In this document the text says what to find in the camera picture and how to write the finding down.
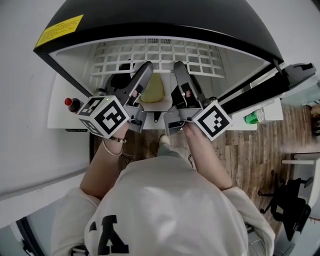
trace yellow warning label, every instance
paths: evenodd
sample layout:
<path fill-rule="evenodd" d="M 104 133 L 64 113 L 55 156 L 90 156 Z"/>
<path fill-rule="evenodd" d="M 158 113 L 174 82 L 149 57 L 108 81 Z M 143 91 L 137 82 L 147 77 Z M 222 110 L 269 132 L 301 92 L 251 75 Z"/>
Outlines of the yellow warning label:
<path fill-rule="evenodd" d="M 83 16 L 84 15 L 79 15 L 77 17 L 67 19 L 51 27 L 48 27 L 43 31 L 35 47 L 43 45 L 46 42 L 49 42 L 66 34 L 75 32 Z"/>

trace white table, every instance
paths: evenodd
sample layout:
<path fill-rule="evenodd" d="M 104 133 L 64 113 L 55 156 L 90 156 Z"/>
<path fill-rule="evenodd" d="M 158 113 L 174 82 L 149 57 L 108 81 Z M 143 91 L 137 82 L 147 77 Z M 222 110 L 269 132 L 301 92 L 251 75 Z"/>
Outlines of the white table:
<path fill-rule="evenodd" d="M 78 120 L 74 113 L 68 111 L 64 101 L 66 98 L 78 98 L 86 102 L 87 97 L 77 90 L 72 84 L 66 81 L 61 75 L 56 74 L 49 105 L 47 127 L 49 129 L 86 129 L 86 127 Z M 230 117 L 233 125 L 228 128 L 230 131 L 255 131 L 257 124 L 247 124 L 245 116 L 255 110 L 263 108 L 266 117 L 269 120 L 283 120 L 282 108 L 279 97 L 263 101 L 259 104 L 242 109 L 233 113 Z M 164 130 L 165 122 L 161 114 L 157 123 L 153 122 L 153 114 L 147 116 L 144 128 L 145 130 Z"/>

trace office chair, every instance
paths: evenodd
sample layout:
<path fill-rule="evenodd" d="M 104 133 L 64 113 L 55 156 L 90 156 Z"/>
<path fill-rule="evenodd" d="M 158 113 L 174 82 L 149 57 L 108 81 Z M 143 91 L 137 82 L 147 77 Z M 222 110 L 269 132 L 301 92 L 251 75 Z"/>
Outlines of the office chair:
<path fill-rule="evenodd" d="M 271 174 L 274 176 L 274 192 L 262 193 L 259 190 L 258 195 L 272 197 L 272 200 L 266 209 L 260 209 L 260 213 L 265 214 L 271 208 L 270 211 L 273 218 L 283 223 L 286 236 L 291 241 L 295 231 L 302 232 L 311 212 L 311 208 L 306 204 L 306 200 L 298 197 L 300 184 L 304 184 L 304 187 L 307 188 L 312 184 L 314 178 L 310 177 L 308 180 L 302 180 L 301 178 L 290 179 L 287 184 L 281 179 L 281 185 L 279 186 L 277 173 L 272 170 Z M 283 210 L 282 213 L 277 212 L 278 207 Z"/>

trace bracelet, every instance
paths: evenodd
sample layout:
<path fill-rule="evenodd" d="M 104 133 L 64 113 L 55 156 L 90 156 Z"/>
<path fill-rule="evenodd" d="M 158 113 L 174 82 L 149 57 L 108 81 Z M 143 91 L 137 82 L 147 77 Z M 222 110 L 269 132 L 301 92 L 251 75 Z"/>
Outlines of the bracelet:
<path fill-rule="evenodd" d="M 115 156 L 115 157 L 121 156 L 121 154 L 122 154 L 122 148 L 121 148 L 121 152 L 120 152 L 119 154 L 114 154 L 114 153 L 110 152 L 110 150 L 107 148 L 106 143 L 105 143 L 105 139 L 102 139 L 102 143 L 103 143 L 104 149 L 105 149 L 110 155 Z"/>
<path fill-rule="evenodd" d="M 122 144 L 127 142 L 127 138 L 116 138 L 116 137 L 113 137 L 113 136 L 111 136 L 109 138 L 109 140 L 116 141 L 116 142 L 119 142 L 119 143 L 122 143 Z"/>

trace black letter print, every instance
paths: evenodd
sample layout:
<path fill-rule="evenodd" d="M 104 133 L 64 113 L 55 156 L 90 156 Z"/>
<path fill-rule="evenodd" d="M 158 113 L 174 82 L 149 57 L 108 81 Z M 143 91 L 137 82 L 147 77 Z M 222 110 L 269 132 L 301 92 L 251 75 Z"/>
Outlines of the black letter print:
<path fill-rule="evenodd" d="M 98 255 L 110 254 L 110 248 L 107 246 L 108 241 L 112 242 L 112 254 L 128 254 L 129 246 L 124 244 L 118 234 L 114 230 L 114 223 L 117 223 L 116 215 L 105 216 L 102 219 L 102 235 L 98 245 Z"/>

